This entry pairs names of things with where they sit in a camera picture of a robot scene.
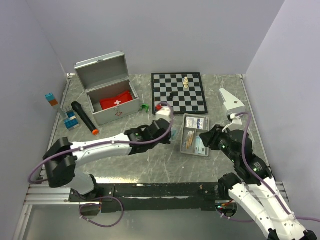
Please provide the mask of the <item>teal striped wipe packet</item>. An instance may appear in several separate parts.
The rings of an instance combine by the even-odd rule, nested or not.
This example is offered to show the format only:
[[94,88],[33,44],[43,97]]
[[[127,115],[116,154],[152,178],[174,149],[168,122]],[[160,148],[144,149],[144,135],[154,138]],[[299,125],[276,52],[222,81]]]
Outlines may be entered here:
[[207,148],[205,147],[202,139],[199,136],[195,138],[195,150],[194,153],[197,155],[207,155]]

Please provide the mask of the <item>bag of cotton swabs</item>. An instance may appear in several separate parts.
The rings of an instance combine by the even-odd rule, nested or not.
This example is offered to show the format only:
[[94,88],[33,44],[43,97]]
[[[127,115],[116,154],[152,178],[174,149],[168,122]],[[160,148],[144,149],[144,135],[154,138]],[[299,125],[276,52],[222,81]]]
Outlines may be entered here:
[[194,130],[190,130],[185,138],[185,148],[189,149],[194,141],[194,137],[195,137],[195,131]]

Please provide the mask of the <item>white gauze pad packet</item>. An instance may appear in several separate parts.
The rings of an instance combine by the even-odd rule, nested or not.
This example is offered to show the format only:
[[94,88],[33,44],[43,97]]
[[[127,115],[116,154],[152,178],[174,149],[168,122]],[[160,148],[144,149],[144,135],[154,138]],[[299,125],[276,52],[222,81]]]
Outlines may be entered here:
[[206,130],[208,125],[208,118],[207,117],[191,117],[187,116],[185,118],[185,127],[186,128],[193,128],[199,130]]

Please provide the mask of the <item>grey plastic tray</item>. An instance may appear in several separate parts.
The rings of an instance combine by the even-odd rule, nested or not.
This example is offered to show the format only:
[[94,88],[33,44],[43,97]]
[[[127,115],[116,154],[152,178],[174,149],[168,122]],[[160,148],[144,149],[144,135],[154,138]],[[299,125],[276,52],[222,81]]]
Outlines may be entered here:
[[[180,152],[182,154],[186,154],[186,155],[193,155],[193,156],[198,156],[198,157],[208,157],[209,156],[209,148],[208,147],[206,147],[207,148],[207,155],[195,154],[195,143],[196,143],[196,136],[200,137],[200,134],[207,133],[210,130],[210,119],[208,118],[207,129],[202,130],[202,129],[194,129],[194,128],[186,127],[186,117],[208,118],[207,116],[187,114],[187,113],[183,115]],[[186,149],[186,146],[185,146],[186,136],[189,131],[195,131],[195,135],[194,135],[192,146],[189,149]]]

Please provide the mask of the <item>red first aid kit pouch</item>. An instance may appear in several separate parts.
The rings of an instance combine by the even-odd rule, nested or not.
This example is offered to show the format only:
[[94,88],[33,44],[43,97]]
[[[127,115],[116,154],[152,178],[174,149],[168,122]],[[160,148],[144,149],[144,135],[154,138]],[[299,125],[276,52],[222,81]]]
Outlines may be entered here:
[[132,100],[133,97],[131,95],[131,92],[129,90],[126,90],[114,97],[102,98],[99,100],[99,103],[102,110],[106,110],[109,108],[117,107]]

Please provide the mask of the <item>metal first aid case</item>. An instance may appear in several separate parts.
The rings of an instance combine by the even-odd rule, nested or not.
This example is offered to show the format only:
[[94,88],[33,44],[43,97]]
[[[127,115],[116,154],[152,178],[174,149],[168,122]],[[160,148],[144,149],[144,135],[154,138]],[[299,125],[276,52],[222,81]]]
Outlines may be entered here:
[[[140,99],[134,88],[123,51],[77,62],[74,70],[85,90],[91,113],[98,125],[124,118],[140,110]],[[100,99],[112,98],[130,91],[133,100],[102,110]]]

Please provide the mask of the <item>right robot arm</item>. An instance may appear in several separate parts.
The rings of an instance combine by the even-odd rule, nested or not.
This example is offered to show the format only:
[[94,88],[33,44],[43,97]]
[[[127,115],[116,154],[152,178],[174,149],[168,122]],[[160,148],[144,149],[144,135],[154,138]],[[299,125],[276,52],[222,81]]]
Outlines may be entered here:
[[235,173],[218,181],[218,193],[232,199],[258,225],[268,240],[315,240],[316,234],[307,230],[289,211],[276,181],[266,163],[253,152],[249,134],[243,130],[223,130],[215,125],[199,135],[205,147],[223,152],[233,163]]

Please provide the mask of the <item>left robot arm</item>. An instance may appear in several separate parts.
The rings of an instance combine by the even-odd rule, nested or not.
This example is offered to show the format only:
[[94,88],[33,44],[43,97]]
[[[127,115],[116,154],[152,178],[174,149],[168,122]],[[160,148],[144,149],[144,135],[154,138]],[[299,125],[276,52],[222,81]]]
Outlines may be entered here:
[[88,142],[69,142],[63,137],[43,156],[50,188],[67,186],[87,201],[99,195],[96,179],[78,168],[110,157],[131,156],[152,150],[158,144],[169,144],[172,125],[165,119],[151,125],[131,128],[116,136]]

